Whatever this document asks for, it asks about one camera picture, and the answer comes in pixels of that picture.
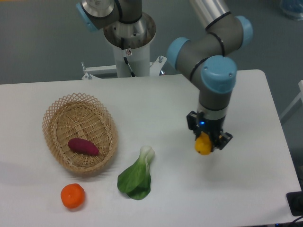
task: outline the screw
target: screw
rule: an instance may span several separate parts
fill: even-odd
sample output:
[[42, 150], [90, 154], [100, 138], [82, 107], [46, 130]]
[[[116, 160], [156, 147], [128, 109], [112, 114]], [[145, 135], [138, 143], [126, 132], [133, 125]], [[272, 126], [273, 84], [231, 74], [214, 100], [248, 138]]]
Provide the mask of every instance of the screw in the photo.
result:
[[163, 56], [160, 55], [160, 56], [159, 56], [159, 63], [162, 63], [162, 60], [163, 60]]
[[81, 62], [81, 65], [82, 65], [83, 71], [86, 71], [86, 67], [85, 67], [85, 65], [84, 65], [84, 62]]

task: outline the orange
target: orange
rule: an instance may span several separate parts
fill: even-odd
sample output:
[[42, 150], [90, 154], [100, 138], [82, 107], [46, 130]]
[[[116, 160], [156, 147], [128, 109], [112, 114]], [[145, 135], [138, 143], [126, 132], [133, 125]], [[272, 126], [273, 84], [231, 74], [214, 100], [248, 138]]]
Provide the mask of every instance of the orange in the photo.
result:
[[212, 152], [212, 142], [209, 136], [202, 132], [201, 135], [196, 139], [195, 149], [201, 155], [209, 155]]
[[79, 207], [85, 200], [84, 189], [77, 183], [69, 184], [62, 189], [61, 200], [69, 209]]

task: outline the light blue joint cap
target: light blue joint cap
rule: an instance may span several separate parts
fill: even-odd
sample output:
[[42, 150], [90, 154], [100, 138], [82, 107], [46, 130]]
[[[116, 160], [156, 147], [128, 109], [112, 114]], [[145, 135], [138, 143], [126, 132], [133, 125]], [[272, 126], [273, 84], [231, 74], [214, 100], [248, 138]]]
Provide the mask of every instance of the light blue joint cap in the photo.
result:
[[184, 43], [186, 43], [187, 41], [189, 41], [189, 39], [184, 38], [184, 37], [180, 37], [178, 39], [175, 39], [169, 46], [168, 50], [167, 50], [167, 61], [172, 65], [172, 67], [174, 67], [174, 69], [177, 69], [177, 59], [178, 59], [178, 55], [180, 50], [182, 49], [182, 46], [184, 45]]
[[84, 21], [86, 27], [89, 29], [90, 32], [96, 32], [98, 29], [94, 26], [94, 24], [90, 21], [89, 17], [85, 14], [84, 10], [82, 9], [80, 3], [76, 4], [76, 8], [80, 13], [82, 20]]
[[252, 40], [254, 31], [252, 29], [252, 25], [249, 20], [247, 20], [244, 16], [237, 16], [236, 17], [242, 24], [243, 28], [243, 41], [241, 47], [246, 46]]
[[221, 55], [208, 58], [201, 69], [201, 78], [205, 86], [218, 94], [232, 91], [236, 84], [236, 74], [236, 63]]

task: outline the metal mount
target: metal mount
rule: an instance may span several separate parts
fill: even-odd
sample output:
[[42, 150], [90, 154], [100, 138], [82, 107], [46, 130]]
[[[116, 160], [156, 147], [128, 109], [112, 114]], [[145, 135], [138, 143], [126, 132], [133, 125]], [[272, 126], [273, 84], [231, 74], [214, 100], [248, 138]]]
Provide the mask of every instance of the metal mount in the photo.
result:
[[[165, 73], [163, 72], [162, 68], [166, 63], [167, 58], [160, 55], [155, 62], [150, 62], [150, 76], [161, 76]], [[82, 70], [84, 76], [82, 79], [102, 79], [107, 77], [108, 74], [113, 74], [117, 72], [115, 65], [110, 66], [99, 66], [99, 67], [85, 67], [84, 62], [81, 62]]]
[[279, 116], [281, 124], [284, 124], [288, 119], [302, 106], [303, 104], [303, 80], [299, 82], [300, 93], [293, 99], [288, 107]]

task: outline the gray floor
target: gray floor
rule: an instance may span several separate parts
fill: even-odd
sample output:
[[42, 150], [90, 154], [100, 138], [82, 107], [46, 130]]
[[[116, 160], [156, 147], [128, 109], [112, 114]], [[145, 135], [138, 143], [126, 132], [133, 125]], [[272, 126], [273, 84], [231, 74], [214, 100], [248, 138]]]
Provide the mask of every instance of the gray floor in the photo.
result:
[[[113, 65], [103, 33], [90, 33], [75, 4], [79, 0], [0, 2], [0, 84], [76, 80], [87, 67]], [[253, 42], [230, 55], [240, 70], [260, 69], [278, 113], [299, 93], [303, 79], [303, 22], [282, 14], [278, 0], [227, 0], [234, 15], [244, 15], [254, 27]], [[192, 40], [204, 31], [187, 0], [143, 0], [143, 10], [157, 25], [151, 60], [166, 55], [177, 37]], [[175, 73], [165, 66], [168, 73]], [[284, 126], [294, 163], [303, 165], [303, 108]]]

